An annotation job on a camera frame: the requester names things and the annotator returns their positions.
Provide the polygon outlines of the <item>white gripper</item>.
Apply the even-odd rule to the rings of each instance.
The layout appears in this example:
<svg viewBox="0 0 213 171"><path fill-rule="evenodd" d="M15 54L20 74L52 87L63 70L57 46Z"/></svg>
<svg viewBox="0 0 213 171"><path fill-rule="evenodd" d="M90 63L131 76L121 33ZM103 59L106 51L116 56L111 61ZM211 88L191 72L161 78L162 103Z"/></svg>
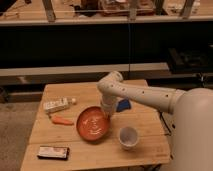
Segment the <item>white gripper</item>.
<svg viewBox="0 0 213 171"><path fill-rule="evenodd" d="M103 94L100 104L104 115L110 118L116 112L118 100L115 96Z"/></svg>

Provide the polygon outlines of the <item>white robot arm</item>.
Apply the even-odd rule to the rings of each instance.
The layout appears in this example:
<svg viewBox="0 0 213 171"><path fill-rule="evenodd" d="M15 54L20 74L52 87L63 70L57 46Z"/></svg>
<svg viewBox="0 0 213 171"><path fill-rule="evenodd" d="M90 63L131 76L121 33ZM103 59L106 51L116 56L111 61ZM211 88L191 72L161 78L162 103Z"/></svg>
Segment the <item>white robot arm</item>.
<svg viewBox="0 0 213 171"><path fill-rule="evenodd" d="M130 85L123 83L117 71L103 77L97 88L108 117L115 113L118 97L173 116L172 159L165 166L167 171L213 171L213 90Z"/></svg>

